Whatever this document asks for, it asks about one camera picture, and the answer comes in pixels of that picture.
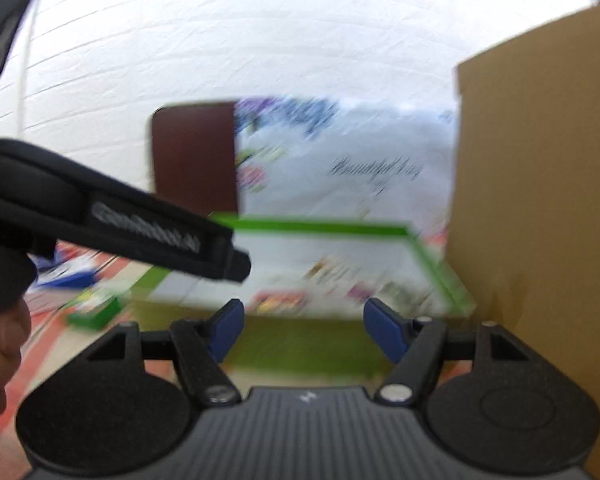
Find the person left hand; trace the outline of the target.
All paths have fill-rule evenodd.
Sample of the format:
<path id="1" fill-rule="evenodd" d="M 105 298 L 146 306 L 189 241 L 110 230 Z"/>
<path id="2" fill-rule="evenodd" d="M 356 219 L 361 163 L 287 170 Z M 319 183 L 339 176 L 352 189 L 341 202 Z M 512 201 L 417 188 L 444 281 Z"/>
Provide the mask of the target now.
<path id="1" fill-rule="evenodd" d="M 21 363 L 31 333 L 31 315 L 23 298 L 0 314 L 0 415 L 6 410 L 6 387 Z"/>

